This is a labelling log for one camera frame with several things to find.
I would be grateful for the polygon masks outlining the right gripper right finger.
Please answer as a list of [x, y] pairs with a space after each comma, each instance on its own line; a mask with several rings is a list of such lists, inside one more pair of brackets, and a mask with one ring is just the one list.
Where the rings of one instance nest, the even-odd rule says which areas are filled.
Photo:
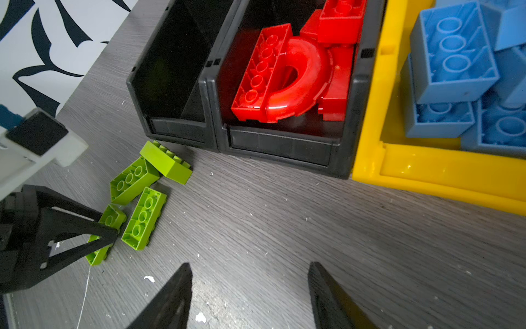
[[308, 287], [316, 328], [378, 328], [319, 262], [311, 262]]

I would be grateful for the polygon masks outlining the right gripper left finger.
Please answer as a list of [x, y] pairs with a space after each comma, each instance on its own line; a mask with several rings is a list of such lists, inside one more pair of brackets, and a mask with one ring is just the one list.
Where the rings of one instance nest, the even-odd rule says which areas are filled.
[[183, 263], [128, 328], [187, 328], [192, 285], [190, 263]]

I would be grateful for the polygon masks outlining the red brick front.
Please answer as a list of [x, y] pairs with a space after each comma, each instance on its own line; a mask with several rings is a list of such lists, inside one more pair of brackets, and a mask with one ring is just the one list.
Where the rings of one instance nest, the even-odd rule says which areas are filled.
[[330, 47], [331, 80], [319, 101], [318, 113], [324, 121], [344, 121], [353, 68], [352, 47]]

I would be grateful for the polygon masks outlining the red small square brick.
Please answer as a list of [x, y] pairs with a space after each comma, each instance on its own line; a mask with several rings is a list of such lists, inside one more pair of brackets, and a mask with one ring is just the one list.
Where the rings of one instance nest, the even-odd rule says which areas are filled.
[[366, 5], [365, 0], [327, 0], [319, 19], [318, 41], [338, 45], [358, 43]]

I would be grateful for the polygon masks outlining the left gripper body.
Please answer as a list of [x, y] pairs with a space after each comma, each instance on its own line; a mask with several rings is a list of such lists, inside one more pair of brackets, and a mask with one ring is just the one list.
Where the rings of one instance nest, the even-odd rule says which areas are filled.
[[1, 294], [22, 289], [27, 276], [26, 206], [29, 197], [22, 191], [1, 201]]

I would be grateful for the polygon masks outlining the red long brick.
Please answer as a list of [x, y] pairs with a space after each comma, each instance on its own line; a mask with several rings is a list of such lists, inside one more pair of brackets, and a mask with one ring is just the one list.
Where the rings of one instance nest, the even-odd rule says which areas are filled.
[[261, 30], [231, 105], [238, 120], [277, 123], [285, 118], [282, 109], [271, 108], [271, 96], [278, 90], [292, 35], [290, 23]]

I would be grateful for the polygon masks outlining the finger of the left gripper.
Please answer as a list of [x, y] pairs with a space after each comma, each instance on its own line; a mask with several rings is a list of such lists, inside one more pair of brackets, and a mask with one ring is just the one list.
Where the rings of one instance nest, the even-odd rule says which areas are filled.
[[23, 185], [22, 219], [27, 224], [42, 220], [61, 224], [92, 224], [102, 213], [45, 186]]
[[[96, 240], [64, 252], [50, 255], [51, 245], [83, 234], [94, 235]], [[65, 267], [83, 257], [114, 243], [118, 230], [102, 223], [92, 224], [61, 224], [46, 222], [38, 223], [34, 238], [26, 242], [27, 246], [27, 276], [22, 288], [30, 288], [49, 278]]]

